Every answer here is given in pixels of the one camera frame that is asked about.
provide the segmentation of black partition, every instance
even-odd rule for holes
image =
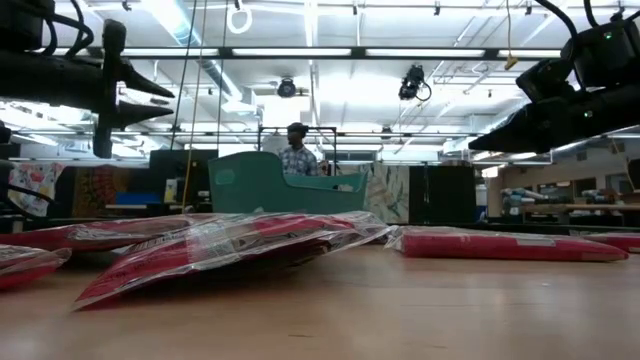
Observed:
[[[424,166],[409,168],[409,224],[427,221],[427,179]]]
[[[475,174],[469,166],[427,166],[427,222],[473,223],[476,220]]]

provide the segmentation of workbench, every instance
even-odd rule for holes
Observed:
[[[639,260],[404,259],[370,245],[77,313],[100,270],[61,269],[0,294],[0,348],[7,360],[636,360]]]
[[[640,205],[626,204],[538,204],[522,205],[520,213],[554,214],[560,224],[569,224],[569,213],[574,210],[583,211],[640,211]]]

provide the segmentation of fluorescent light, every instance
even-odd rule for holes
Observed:
[[[54,51],[53,55],[55,56],[63,56],[69,51],[69,48],[58,48]],[[218,56],[220,52],[218,49],[205,48],[202,49],[202,56]],[[200,56],[200,48],[194,47],[189,49],[187,52],[187,48],[184,47],[174,47],[174,48],[125,48],[122,52],[122,56]],[[81,50],[78,52],[78,56],[89,56],[89,52],[87,50]]]
[[[483,151],[473,156],[473,161],[484,160],[486,158],[490,158],[493,156],[502,155],[501,152],[491,152],[491,151]]]
[[[626,134],[609,134],[607,135],[609,139],[640,139],[640,134],[638,133],[626,133]]]
[[[200,48],[125,48],[122,56],[200,56]],[[218,49],[202,49],[202,56],[218,56]]]
[[[500,50],[498,57],[506,58],[509,50]],[[511,56],[518,58],[559,58],[560,50],[511,50]]]
[[[351,49],[340,48],[247,48],[233,49],[235,56],[350,56]]]
[[[41,135],[22,136],[22,135],[12,134],[11,136],[14,136],[14,137],[17,137],[17,138],[23,139],[23,140],[37,142],[37,143],[43,144],[43,145],[58,146],[58,142],[57,141],[49,139],[48,137],[44,137],[44,136],[41,136]]]
[[[484,50],[478,49],[367,49],[367,56],[406,57],[482,57]]]
[[[140,154],[139,151],[126,147],[122,144],[113,144],[113,147],[111,148],[111,152],[114,155],[118,155],[122,157],[135,157],[135,158],[144,157],[144,155]]]
[[[565,151],[565,150],[569,150],[569,149],[572,149],[572,148],[574,148],[574,147],[576,147],[576,146],[578,146],[578,145],[582,145],[582,144],[584,144],[584,143],[586,143],[586,142],[587,142],[586,140],[582,140],[582,141],[577,141],[577,142],[574,142],[574,143],[571,143],[571,144],[562,145],[562,146],[560,146],[560,147],[558,147],[558,148],[553,149],[553,151]]]
[[[64,130],[20,130],[25,135],[76,135],[77,131],[64,131]]]
[[[224,112],[230,113],[230,112],[256,112],[256,106],[255,105],[250,105],[250,104],[245,104],[243,102],[240,101],[227,101],[226,103],[224,103],[224,105],[222,105],[222,110],[224,110]]]
[[[524,160],[524,159],[529,159],[535,156],[538,156],[538,154],[534,152],[528,152],[528,153],[513,154],[511,155],[511,158],[515,160]]]

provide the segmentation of person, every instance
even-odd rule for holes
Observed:
[[[308,130],[308,126],[299,122],[287,127],[287,138],[291,146],[280,152],[282,170],[287,175],[318,176],[316,156],[302,142]]]

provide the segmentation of plastic bag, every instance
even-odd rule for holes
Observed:
[[[581,237],[614,246],[630,253],[640,253],[640,233],[603,233],[581,235]]]
[[[91,222],[3,234],[0,235],[0,244],[45,250],[70,248],[74,252],[106,251],[161,237],[210,217],[211,214],[192,214]]]
[[[615,247],[577,237],[451,227],[403,227],[402,236],[387,247],[408,257],[550,261],[616,261],[629,257]]]
[[[308,254],[357,246],[390,235],[395,228],[367,212],[334,216],[217,214],[186,229],[132,246],[89,285],[76,300],[75,308],[160,279],[240,261],[282,253],[289,254],[292,262],[308,260]]]
[[[50,252],[23,246],[0,245],[0,290],[31,282],[53,272],[71,256],[71,250]]]

